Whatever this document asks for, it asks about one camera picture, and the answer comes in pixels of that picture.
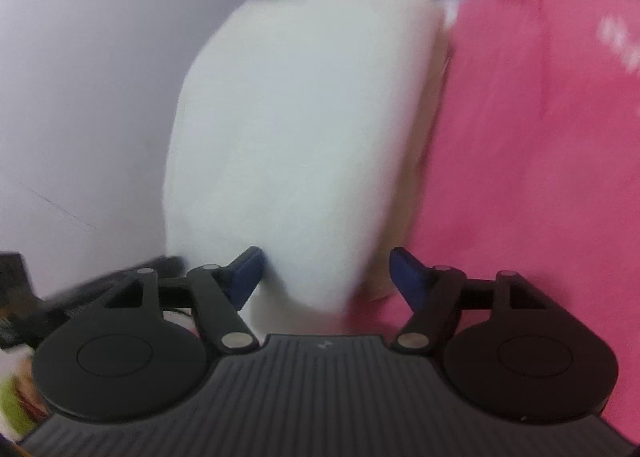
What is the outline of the white knit sweater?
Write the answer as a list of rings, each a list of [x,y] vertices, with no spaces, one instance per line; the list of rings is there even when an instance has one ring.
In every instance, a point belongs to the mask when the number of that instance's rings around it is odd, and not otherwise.
[[[338,314],[363,281],[431,118],[435,0],[248,0],[184,79],[166,246],[192,265],[265,252],[285,297]]]

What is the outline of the pink floral blanket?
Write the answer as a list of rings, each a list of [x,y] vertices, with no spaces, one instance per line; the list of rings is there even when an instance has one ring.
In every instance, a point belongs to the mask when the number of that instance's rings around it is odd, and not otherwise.
[[[463,0],[405,248],[521,274],[546,310],[465,311],[442,352],[398,352],[400,293],[349,363],[358,429],[390,456],[639,451],[639,0]]]

